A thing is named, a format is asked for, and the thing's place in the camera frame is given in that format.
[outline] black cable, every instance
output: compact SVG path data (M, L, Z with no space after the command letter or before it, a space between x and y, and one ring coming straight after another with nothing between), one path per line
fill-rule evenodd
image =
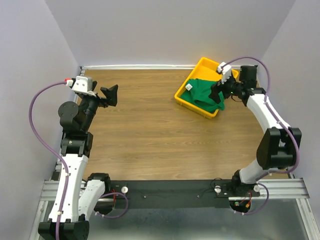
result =
M235 101L236 103L241 103L242 101L237 101L237 100L235 100L234 99L234 95L231 95L231 99L233 100L233 101Z

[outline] brown wood surface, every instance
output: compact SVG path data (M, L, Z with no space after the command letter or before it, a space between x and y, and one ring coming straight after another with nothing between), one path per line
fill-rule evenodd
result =
M99 108L90 127L93 147L84 177L229 179L251 163L263 136L254 115L231 99L213 119L177 104L174 95L190 72L86 70L98 81L100 96L100 87L119 89L117 106Z

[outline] white wall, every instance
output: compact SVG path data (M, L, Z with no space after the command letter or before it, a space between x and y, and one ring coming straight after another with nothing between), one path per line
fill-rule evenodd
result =
M2 1L0 33L0 239L27 240L56 161L31 131L29 104L39 89L79 73L79 65L44 0ZM35 126L51 146L60 134L58 108L69 97L57 86L35 105Z
M81 66L261 58L295 0L46 0Z
M310 204L320 226L320 1L297 0L266 51L271 74L270 99L281 116L302 131L301 164ZM260 78L266 85L266 79Z

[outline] white tag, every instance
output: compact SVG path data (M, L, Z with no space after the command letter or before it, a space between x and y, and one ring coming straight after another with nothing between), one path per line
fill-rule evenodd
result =
M190 91L192 89L192 85L190 83L188 83L187 85L185 85L185 88Z

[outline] gray floor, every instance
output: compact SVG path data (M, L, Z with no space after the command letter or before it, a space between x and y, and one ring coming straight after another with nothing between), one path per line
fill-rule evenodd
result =
M257 206L261 200L253 203ZM270 200L257 214L229 209L131 209L118 219L92 215L89 240L307 240L295 199Z

